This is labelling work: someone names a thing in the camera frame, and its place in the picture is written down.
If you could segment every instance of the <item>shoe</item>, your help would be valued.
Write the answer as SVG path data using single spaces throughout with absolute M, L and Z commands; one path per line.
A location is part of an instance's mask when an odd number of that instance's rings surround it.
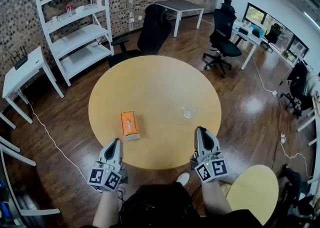
M 185 186 L 188 183 L 189 178 L 190 178 L 189 173 L 183 173 L 178 177 L 176 182 L 179 182 L 179 183 L 182 184 L 182 186 Z
M 280 175 L 279 175 L 279 178 L 284 177 L 284 173 L 285 173 L 285 170 L 286 170 L 287 168 L 288 168 L 288 164 L 287 164 L 287 163 L 282 166 L 282 169 L 281 169 L 281 173 L 280 173 Z

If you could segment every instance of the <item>shelving unit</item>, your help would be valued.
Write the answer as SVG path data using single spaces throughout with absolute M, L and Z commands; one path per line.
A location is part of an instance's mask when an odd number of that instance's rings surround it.
M 84 11 L 76 14 L 75 10 L 72 15 L 63 14 L 57 17 L 58 21 L 45 21 L 42 6 L 53 0 L 35 0 L 36 8 L 40 18 L 40 23 L 44 32 L 45 39 L 52 52 L 54 60 L 60 69 L 68 86 L 71 85 L 69 79 L 86 69 L 97 61 L 114 54 L 113 46 L 110 49 L 93 42 L 86 47 L 83 47 L 75 53 L 65 57 L 70 52 L 80 48 L 81 46 L 96 40 L 99 37 L 105 36 L 106 39 L 112 42 L 111 22 L 109 12 L 109 0 L 104 0 L 105 6 L 93 4 L 90 0 L 90 5 L 84 7 Z M 107 29 L 104 29 L 96 17 L 96 13 L 105 11 Z M 74 31 L 59 40 L 52 42 L 50 34 L 74 21 L 77 21 L 86 16 L 92 15 L 93 24 L 87 25 L 77 31 Z

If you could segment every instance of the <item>window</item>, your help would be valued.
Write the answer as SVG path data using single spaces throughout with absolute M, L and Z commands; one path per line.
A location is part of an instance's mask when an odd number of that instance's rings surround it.
M 279 35 L 275 46 L 280 52 L 287 51 L 288 59 L 292 63 L 294 63 L 298 57 L 304 58 L 309 50 L 308 47 L 288 28 L 282 25 L 271 15 L 250 3 L 248 3 L 243 20 L 251 22 L 257 26 L 263 25 L 264 29 L 267 31 L 270 31 L 271 26 L 275 23 L 279 24 L 281 26 L 281 34 Z

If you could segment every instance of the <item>white shoe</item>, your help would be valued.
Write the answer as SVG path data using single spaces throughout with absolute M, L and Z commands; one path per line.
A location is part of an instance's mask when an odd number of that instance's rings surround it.
M 190 178 L 189 173 L 183 173 L 178 177 L 176 182 L 179 182 L 179 183 L 182 184 L 182 186 L 185 186 L 188 183 L 189 178 Z

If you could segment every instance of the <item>chair seat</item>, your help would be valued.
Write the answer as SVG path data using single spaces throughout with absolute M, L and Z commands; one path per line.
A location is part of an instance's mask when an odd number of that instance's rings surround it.
M 217 48 L 223 56 L 236 57 L 242 54 L 241 50 L 231 41 L 216 41 L 213 47 Z
M 127 51 L 124 53 L 115 54 L 115 55 L 109 57 L 110 68 L 112 68 L 114 65 L 116 65 L 120 62 L 123 62 L 125 60 L 131 59 L 134 57 L 138 57 L 141 55 L 143 55 L 143 54 L 138 49 Z

